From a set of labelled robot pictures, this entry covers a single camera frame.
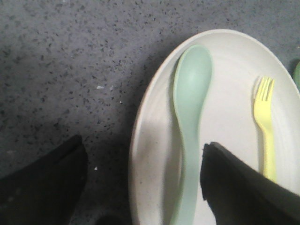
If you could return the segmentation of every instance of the yellow fork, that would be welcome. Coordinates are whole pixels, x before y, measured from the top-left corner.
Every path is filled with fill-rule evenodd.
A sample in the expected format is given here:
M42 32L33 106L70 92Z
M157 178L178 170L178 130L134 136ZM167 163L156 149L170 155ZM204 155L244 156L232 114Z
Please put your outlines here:
M274 134L271 119L271 100L274 79L263 77L254 102L254 118L263 134L263 175L276 182L276 163L274 151Z

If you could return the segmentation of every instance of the speckled floor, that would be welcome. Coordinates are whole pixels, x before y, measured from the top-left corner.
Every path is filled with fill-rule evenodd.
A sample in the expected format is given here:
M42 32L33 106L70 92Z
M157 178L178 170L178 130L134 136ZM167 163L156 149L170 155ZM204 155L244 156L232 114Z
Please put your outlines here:
M0 177L80 134L89 176L70 224L131 224L131 130L164 58L196 33L227 28L292 71L299 12L296 0L0 0Z

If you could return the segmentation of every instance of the fork handle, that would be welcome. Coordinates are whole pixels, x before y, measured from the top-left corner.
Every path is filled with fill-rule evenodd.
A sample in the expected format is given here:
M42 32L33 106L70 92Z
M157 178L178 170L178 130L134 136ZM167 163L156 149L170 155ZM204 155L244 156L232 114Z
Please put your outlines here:
M276 161L274 151L273 132L266 132L263 136L264 156L263 156L263 175L269 180L276 182Z

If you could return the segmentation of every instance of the white plate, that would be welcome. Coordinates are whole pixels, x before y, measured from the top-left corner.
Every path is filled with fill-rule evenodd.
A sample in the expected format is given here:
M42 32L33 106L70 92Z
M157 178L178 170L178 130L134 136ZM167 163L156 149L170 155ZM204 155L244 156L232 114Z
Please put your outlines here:
M214 64L200 122L200 146L219 142L259 171L262 134L252 114L253 92L259 76L273 77L277 180L300 194L300 95L295 84L276 56L254 38L233 30L210 30L183 42L167 57L140 105L129 159L134 225L167 225L170 220L181 151L171 86L178 58L194 44L207 47ZM214 224L199 187L194 225Z

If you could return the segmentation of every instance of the mint green spoon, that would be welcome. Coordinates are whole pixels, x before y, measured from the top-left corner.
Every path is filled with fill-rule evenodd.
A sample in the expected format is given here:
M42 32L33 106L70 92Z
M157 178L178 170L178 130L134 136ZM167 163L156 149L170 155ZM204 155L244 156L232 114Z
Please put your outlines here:
M173 101L183 143L179 194L171 225L192 225L199 183L199 120L210 84L212 62L208 50L189 47L175 73Z
M297 64L292 78L293 78L298 90L300 91L300 62Z

